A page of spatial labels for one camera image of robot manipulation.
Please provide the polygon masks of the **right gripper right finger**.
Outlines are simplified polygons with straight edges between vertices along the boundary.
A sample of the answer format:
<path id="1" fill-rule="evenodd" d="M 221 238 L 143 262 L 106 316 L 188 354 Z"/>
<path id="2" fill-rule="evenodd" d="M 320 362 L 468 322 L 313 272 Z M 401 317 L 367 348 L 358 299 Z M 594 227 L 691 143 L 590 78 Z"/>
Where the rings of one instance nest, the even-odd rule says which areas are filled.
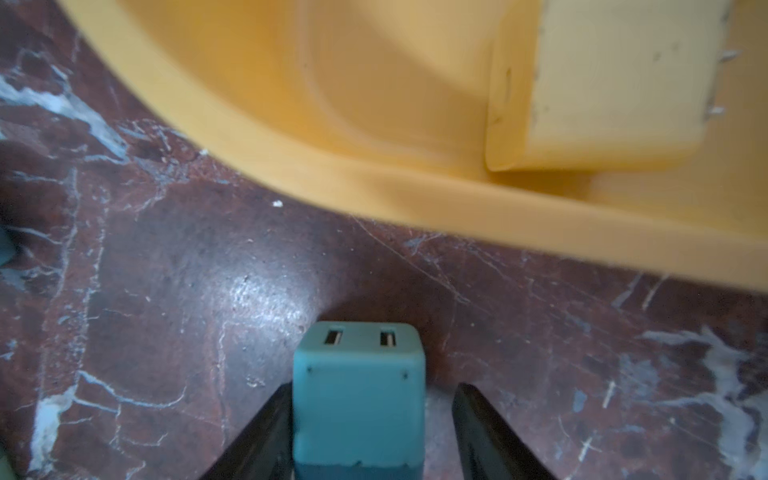
<path id="1" fill-rule="evenodd" d="M 474 385 L 457 386 L 452 418 L 464 479 L 556 479 Z"/>

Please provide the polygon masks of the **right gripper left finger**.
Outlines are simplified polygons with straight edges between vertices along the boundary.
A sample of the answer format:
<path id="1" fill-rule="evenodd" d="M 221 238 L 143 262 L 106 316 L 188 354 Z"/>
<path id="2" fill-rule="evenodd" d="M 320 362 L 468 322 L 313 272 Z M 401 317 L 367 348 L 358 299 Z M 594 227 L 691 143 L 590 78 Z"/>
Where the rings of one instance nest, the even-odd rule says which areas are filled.
<path id="1" fill-rule="evenodd" d="M 204 480 L 288 480 L 294 475 L 292 383 L 282 384 L 201 476 Z"/>

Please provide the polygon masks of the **yellow plug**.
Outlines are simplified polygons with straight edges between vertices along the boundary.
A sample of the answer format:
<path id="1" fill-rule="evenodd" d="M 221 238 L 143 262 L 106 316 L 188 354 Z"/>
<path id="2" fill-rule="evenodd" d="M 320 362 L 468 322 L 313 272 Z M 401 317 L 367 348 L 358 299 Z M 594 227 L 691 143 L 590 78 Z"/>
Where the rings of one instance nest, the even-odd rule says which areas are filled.
<path id="1" fill-rule="evenodd" d="M 713 112 L 729 1 L 514 1 L 492 49 L 494 172 L 687 161 Z"/>

